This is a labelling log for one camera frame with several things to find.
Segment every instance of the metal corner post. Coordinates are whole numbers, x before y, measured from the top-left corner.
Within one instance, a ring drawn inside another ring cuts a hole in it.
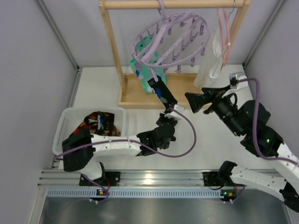
[[[260,44],[262,43],[262,41],[264,40],[266,34],[268,33],[269,29],[271,28],[273,22],[275,21],[275,19],[277,18],[279,12],[282,10],[283,6],[285,5],[285,3],[287,2],[287,0],[279,0],[273,10],[273,12],[271,13],[270,17],[268,18],[264,28],[262,29],[262,32],[259,34],[257,40],[255,41],[255,44],[253,45],[253,47],[251,48],[251,51],[249,52],[245,62],[243,63],[243,67],[244,70],[246,70],[246,67],[248,66],[248,64],[250,63],[252,57],[254,56],[254,54],[256,53],[258,47],[260,46]]]
[[[53,33],[56,35],[58,41],[60,42],[61,44],[61,47],[64,49],[65,53],[67,54],[70,62],[72,63],[72,65],[74,66],[74,68],[76,70],[79,69],[79,66],[74,58],[74,56],[72,55],[70,49],[68,48],[64,38],[62,37],[61,35],[61,32],[59,31],[56,23],[54,22],[49,10],[47,9],[45,3],[43,0],[34,0],[37,5],[39,6],[40,10],[42,11],[42,13],[44,14],[46,20],[48,21],[48,23],[50,24],[52,30],[53,30]]]

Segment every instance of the patterned cloth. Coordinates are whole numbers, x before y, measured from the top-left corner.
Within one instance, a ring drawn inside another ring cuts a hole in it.
[[[114,114],[108,112],[93,112],[84,118],[84,121],[71,134],[81,129],[90,129],[90,134],[103,136],[120,136],[121,132],[114,126]]]

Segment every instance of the wooden base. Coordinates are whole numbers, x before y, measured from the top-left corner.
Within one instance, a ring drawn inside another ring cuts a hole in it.
[[[186,109],[190,109],[189,103],[185,97],[185,92],[198,92],[200,88],[193,85],[195,73],[187,74],[168,74],[166,85],[177,99],[178,104]],[[120,95],[118,106],[125,109],[164,109],[156,94],[145,93],[139,80],[133,73],[125,74],[127,93]]]

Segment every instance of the wooden pole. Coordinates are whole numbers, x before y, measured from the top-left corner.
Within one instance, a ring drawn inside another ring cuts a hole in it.
[[[245,15],[246,15],[249,5],[250,5],[250,0],[244,0],[243,6],[241,8],[239,8],[237,13],[235,14],[232,26],[230,27],[230,31],[229,31],[231,46],[235,42],[235,38],[237,37],[237,34],[242,25],[243,19],[245,18]]]
[[[165,8],[233,8],[234,0],[164,0]],[[155,9],[157,0],[103,1],[105,9]],[[235,0],[235,7],[243,6],[243,0]]]
[[[101,12],[103,23],[104,23],[104,26],[105,26],[105,29],[106,29],[106,32],[107,32],[107,35],[108,35],[109,42],[110,42],[110,46],[111,46],[111,50],[112,50],[112,54],[113,54],[113,60],[114,60],[114,63],[115,63],[117,75],[118,75],[118,78],[120,80],[121,92],[123,94],[126,94],[126,92],[127,92],[126,80],[125,80],[125,77],[124,77],[123,72],[122,72],[121,61],[120,61],[118,51],[117,51],[117,47],[116,47],[116,42],[115,42],[115,38],[114,38],[112,24],[111,24],[111,21],[110,21],[109,12],[108,12],[108,10],[106,10],[103,7],[105,2],[106,2],[106,0],[99,0],[100,12]]]

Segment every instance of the white bag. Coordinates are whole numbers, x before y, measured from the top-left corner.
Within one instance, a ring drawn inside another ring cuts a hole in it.
[[[223,62],[221,52],[219,29],[216,29],[200,63],[197,76],[193,83],[195,87],[210,87],[216,78],[218,78]]]

